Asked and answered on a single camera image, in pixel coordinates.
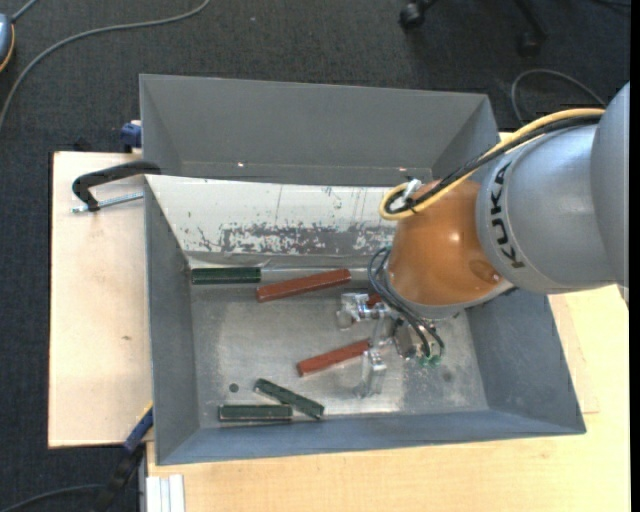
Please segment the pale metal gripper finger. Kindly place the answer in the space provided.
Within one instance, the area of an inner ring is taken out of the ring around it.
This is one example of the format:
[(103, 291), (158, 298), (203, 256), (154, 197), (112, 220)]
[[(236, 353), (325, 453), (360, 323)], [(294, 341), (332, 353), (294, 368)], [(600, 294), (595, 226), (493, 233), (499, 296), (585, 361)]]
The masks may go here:
[(369, 349), (362, 354), (360, 380), (353, 392), (364, 399), (380, 395), (383, 391), (387, 365), (377, 350)]
[(373, 313), (368, 305), (367, 293), (344, 293), (341, 295), (341, 306), (336, 312), (336, 323), (339, 329), (348, 329), (353, 324), (371, 320)]

